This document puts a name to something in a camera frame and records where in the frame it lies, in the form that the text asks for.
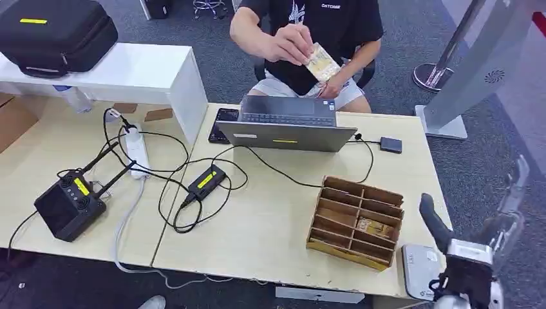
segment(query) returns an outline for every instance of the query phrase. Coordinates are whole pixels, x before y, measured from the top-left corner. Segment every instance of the small black adapter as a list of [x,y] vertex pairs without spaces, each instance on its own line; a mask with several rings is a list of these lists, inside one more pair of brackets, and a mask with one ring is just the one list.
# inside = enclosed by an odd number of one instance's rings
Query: small black adapter
[[189,185],[190,193],[182,203],[183,207],[188,206],[194,200],[204,200],[225,179],[225,176],[224,171],[212,164],[211,168]]
[[402,141],[394,138],[382,137],[379,145],[381,151],[389,153],[402,153]]

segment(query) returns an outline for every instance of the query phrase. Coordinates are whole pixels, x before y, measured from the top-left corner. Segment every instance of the smartphone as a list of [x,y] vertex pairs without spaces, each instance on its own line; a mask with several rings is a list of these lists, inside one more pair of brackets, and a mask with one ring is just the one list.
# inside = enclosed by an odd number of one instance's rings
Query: smartphone
[[237,109],[221,108],[216,114],[216,120],[212,125],[212,130],[209,135],[209,143],[214,144],[229,144],[229,141],[225,135],[218,129],[216,121],[237,121],[239,117],[239,111]]

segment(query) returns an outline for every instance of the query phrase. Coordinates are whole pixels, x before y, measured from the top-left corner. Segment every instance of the black t-shirt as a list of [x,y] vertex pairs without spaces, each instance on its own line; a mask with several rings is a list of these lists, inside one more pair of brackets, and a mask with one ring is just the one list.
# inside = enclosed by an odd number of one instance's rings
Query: black t-shirt
[[[378,0],[243,0],[241,6],[256,15],[271,18],[272,35],[289,23],[309,27],[318,42],[340,65],[341,57],[352,57],[357,46],[383,35]],[[318,82],[305,66],[288,61],[265,62],[266,69],[299,95]]]

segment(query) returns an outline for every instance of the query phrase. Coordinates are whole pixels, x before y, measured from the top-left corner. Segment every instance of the shoe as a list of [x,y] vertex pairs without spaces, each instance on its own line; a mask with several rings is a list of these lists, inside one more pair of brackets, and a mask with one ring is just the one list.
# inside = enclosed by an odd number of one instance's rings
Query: shoe
[[161,295],[155,295],[154,297],[148,299],[142,306],[138,309],[165,309],[167,301]]

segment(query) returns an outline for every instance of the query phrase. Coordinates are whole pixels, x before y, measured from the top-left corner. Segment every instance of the gray carpet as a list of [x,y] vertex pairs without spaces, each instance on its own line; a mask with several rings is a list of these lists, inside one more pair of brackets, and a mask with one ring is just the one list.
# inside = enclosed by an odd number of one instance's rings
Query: gray carpet
[[[0,10],[7,1],[0,2]],[[229,39],[228,18],[211,14],[193,19],[189,0],[177,0],[172,16],[146,21],[136,0],[100,0],[114,18],[122,42],[183,44],[194,47],[207,96],[211,102],[239,102],[256,82],[250,59]],[[455,25],[440,0],[380,0],[386,35],[377,73],[366,87],[372,109],[378,113],[410,115],[413,106],[426,104],[432,95],[414,86],[410,72],[423,62],[437,60]],[[457,60],[463,56],[461,48]],[[528,151],[496,96],[464,115],[466,141],[429,139],[438,177],[455,232],[469,236],[497,208],[504,194],[505,175],[518,154]],[[533,169],[522,207],[527,223],[523,237],[506,264],[501,279],[507,308],[544,308],[546,285],[544,241],[546,180]],[[174,274],[180,282],[190,274]],[[168,291],[154,275],[127,275],[111,263],[37,255],[21,270],[8,302],[0,308],[136,308],[155,294],[167,297],[168,308],[362,308],[286,301],[274,298],[272,285],[247,281],[204,283]],[[0,291],[5,284],[0,283]]]

